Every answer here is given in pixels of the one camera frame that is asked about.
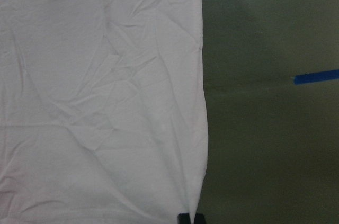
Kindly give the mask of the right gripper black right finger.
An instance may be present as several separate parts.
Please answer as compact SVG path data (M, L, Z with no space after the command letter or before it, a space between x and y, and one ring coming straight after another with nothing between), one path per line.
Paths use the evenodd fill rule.
M206 219L204 214L197 213L194 217L194 224L206 224Z

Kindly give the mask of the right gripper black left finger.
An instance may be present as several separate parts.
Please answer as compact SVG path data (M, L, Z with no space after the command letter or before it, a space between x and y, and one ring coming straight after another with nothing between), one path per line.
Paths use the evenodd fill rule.
M177 216L178 224L190 224L190 215L188 213L179 213Z

